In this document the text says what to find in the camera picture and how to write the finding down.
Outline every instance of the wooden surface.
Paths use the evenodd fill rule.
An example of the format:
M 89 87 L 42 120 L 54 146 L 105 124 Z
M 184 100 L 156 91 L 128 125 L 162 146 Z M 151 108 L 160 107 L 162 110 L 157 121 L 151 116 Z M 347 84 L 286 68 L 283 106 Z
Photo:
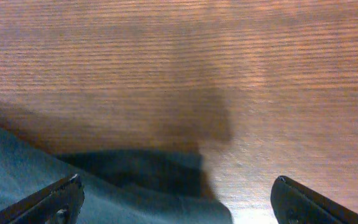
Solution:
M 358 1 L 0 1 L 0 124 L 199 151 L 236 223 L 280 174 L 358 212 Z

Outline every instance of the blue cloth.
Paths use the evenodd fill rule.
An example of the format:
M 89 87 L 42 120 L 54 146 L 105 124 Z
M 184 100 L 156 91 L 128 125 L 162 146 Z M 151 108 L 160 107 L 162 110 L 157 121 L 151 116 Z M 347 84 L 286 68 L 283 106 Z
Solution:
M 0 210 L 78 173 L 85 201 L 77 223 L 232 223 L 200 197 L 200 157 L 109 151 L 53 157 L 0 128 Z

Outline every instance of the brown wood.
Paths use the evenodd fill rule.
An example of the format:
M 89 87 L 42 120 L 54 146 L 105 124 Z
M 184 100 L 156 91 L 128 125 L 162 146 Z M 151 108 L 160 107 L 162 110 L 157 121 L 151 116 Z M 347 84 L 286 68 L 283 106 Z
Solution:
M 285 174 L 358 212 L 358 1 L 0 1 L 0 124 L 199 150 L 236 223 Z

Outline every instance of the wood grain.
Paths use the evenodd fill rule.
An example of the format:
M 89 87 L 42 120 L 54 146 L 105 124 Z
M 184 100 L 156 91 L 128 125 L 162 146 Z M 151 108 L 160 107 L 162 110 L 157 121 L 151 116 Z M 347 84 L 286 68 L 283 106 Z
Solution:
M 280 174 L 358 212 L 358 1 L 0 1 L 0 124 L 199 151 L 236 223 Z

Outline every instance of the folded cloth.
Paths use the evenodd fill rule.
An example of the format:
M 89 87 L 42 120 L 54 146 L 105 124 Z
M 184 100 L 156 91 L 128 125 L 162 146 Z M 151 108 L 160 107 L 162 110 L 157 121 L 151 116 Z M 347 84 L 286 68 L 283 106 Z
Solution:
M 0 128 L 0 210 L 77 173 L 77 223 L 232 223 L 222 203 L 201 198 L 200 164 L 199 155 L 160 151 L 53 157 Z

